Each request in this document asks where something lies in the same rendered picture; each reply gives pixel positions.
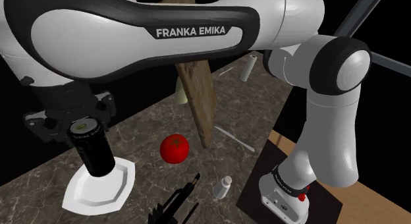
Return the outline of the thin black stick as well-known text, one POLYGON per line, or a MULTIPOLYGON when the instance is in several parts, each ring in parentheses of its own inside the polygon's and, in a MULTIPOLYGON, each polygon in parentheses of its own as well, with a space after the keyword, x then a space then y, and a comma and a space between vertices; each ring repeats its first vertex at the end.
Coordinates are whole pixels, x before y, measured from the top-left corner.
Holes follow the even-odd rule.
POLYGON ((192 209, 189 211, 189 213, 187 214, 187 216, 185 217, 184 221, 181 224, 187 223, 187 221, 190 219, 190 217, 192 216, 192 214, 194 213, 194 211, 196 210, 198 206, 199 206, 199 203, 196 202, 196 204, 192 207, 192 209))

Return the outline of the dark robot stand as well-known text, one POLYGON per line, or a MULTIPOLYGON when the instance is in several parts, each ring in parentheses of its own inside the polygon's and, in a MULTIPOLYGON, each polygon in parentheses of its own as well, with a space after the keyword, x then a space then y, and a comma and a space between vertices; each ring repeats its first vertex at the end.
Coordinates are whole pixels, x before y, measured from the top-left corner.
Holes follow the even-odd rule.
MULTIPOLYGON (((268 140, 237 200, 236 206, 257 224, 286 224, 261 202, 259 180, 270 173, 287 155, 268 140)), ((307 201, 310 202, 306 224, 337 224, 343 204, 318 182, 311 183, 307 201)))

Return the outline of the white angular plate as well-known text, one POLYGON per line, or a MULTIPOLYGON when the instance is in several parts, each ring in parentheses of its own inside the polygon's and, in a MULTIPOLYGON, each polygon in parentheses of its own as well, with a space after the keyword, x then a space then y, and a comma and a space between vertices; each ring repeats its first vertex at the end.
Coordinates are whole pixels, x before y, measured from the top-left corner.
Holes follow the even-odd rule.
POLYGON ((129 197, 135 181, 135 163, 115 158, 113 170, 104 177, 93 177, 82 165, 68 183, 62 208, 80 215, 103 215, 119 211, 129 197))

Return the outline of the pale cream bottle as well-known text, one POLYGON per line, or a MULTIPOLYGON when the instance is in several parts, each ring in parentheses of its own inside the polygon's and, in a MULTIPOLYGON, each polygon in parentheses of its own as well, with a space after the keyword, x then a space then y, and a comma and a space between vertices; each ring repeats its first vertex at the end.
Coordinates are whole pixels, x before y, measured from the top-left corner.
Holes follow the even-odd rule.
POLYGON ((184 87, 182 85, 182 81, 179 76, 177 77, 176 81, 175 100, 178 104, 185 104, 188 102, 188 99, 184 91, 184 87))

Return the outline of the white cylinder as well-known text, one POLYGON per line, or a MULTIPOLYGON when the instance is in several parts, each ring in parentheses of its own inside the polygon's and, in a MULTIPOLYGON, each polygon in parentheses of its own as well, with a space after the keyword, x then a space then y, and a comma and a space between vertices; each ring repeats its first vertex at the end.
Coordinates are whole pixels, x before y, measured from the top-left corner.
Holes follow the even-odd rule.
POLYGON ((255 55, 249 55, 247 62, 240 75, 240 81, 246 82, 258 58, 255 55))

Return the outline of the brown wooden cutting board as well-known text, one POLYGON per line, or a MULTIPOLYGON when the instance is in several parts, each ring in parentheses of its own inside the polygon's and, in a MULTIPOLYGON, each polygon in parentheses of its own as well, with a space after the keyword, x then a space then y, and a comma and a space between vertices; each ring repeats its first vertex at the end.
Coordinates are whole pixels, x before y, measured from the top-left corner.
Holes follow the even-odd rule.
POLYGON ((202 147, 211 144, 217 96, 208 60, 176 64, 202 147))

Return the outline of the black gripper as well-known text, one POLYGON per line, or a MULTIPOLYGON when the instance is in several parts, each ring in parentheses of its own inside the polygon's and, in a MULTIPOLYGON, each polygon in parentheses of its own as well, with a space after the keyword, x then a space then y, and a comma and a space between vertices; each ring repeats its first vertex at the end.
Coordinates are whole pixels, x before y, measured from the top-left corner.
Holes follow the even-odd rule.
POLYGON ((32 87, 44 110, 24 115, 24 124, 43 142, 70 144, 67 131, 71 124, 86 117, 96 117, 104 128, 117 114, 115 98, 109 91, 94 95, 90 85, 84 82, 69 82, 60 86, 32 87))

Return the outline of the red tomato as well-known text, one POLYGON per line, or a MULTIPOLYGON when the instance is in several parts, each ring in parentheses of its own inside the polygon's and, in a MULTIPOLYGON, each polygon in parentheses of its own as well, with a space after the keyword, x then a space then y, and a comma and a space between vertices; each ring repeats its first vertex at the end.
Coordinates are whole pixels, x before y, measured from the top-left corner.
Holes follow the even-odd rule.
POLYGON ((161 158, 170 164, 182 163, 187 158, 189 151, 189 143, 181 134, 172 134, 166 137, 159 149, 161 158))

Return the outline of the white knife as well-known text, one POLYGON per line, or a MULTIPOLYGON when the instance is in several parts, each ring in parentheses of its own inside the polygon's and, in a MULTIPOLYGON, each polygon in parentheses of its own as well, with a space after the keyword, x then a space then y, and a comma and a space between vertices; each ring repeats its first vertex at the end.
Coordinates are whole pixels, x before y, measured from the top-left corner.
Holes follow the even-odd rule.
POLYGON ((248 144, 242 142, 236 136, 232 135, 231 133, 227 132, 226 130, 223 130, 221 127, 215 126, 215 128, 217 130, 219 130, 220 132, 222 132, 223 134, 227 135, 228 137, 232 138, 233 140, 235 140, 239 144, 243 145, 246 149, 250 150, 251 152, 255 152, 255 149, 253 147, 251 147, 248 144))

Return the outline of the grey metal frame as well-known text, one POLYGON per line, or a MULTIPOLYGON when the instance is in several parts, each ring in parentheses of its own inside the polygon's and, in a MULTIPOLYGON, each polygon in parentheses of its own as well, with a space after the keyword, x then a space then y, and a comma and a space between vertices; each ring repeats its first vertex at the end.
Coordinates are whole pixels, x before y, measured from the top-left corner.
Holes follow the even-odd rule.
MULTIPOLYGON (((358 0, 335 31, 334 36, 352 37, 380 1, 381 0, 358 0)), ((374 52, 372 52, 372 58, 373 63, 411 78, 410 65, 374 52)))

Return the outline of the black can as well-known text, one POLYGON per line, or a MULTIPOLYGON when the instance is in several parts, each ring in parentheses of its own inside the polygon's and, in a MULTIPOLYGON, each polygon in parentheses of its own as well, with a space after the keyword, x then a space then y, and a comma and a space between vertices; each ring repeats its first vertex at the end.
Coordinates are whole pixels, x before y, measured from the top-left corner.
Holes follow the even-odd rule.
POLYGON ((115 158, 99 121, 86 118, 72 123, 68 137, 91 176, 104 177, 113 170, 115 158))

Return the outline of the white salt shaker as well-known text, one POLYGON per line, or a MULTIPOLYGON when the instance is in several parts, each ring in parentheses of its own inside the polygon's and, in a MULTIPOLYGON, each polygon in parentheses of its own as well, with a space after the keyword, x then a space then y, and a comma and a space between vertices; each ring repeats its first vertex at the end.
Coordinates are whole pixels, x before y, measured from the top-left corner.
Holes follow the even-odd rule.
POLYGON ((213 195, 217 199, 223 199, 227 192, 229 191, 232 183, 232 178, 230 176, 223 177, 214 187, 213 187, 213 195))

